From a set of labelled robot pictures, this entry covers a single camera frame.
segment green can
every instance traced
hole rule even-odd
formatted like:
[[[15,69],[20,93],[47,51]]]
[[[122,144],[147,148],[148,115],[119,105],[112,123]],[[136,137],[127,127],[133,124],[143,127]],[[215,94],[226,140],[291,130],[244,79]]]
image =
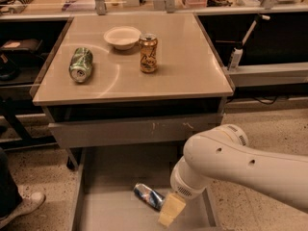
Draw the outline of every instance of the green can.
[[[93,55],[88,48],[80,47],[75,50],[69,66],[70,77],[78,83],[87,81],[92,73]]]

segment shoe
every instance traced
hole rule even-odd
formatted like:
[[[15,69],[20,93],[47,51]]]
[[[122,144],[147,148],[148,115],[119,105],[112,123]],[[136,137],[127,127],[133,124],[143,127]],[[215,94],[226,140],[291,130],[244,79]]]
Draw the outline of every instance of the shoe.
[[[45,198],[42,192],[35,192],[29,198],[23,198],[22,202],[6,218],[0,220],[0,229],[15,218],[34,212],[42,205]]]

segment concrete floor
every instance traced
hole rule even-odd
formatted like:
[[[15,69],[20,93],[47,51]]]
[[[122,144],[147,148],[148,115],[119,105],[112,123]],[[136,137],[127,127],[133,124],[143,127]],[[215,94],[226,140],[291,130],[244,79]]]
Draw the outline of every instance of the concrete floor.
[[[21,118],[32,133],[48,134],[44,117],[33,121]],[[272,105],[257,101],[227,104],[223,123],[242,127],[250,147],[292,154],[308,155],[308,99],[278,99]],[[13,138],[9,129],[0,137]],[[62,148],[46,146],[8,152],[10,169],[23,195],[41,191],[46,202],[28,216],[17,218],[3,230],[64,231],[70,220],[77,173],[66,168]],[[300,211],[261,195],[251,189],[213,180],[220,223],[236,231],[307,230],[308,218]]]

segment silver can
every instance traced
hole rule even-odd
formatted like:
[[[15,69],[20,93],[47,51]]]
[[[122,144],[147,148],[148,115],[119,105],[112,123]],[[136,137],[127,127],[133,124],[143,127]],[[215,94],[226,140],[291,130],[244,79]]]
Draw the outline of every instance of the silver can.
[[[77,48],[70,61],[70,77],[78,83],[87,81],[93,69],[92,62],[93,55],[88,48]]]
[[[157,37],[153,34],[141,34],[138,41],[141,49],[141,71],[151,73],[157,69]]]

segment brown soda can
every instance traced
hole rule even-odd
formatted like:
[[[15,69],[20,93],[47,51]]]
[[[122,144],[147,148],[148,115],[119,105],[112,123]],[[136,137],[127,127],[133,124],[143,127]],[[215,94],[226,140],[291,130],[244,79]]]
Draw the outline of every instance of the brown soda can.
[[[157,69],[157,37],[153,34],[141,34],[138,44],[141,49],[141,71],[151,73]]]

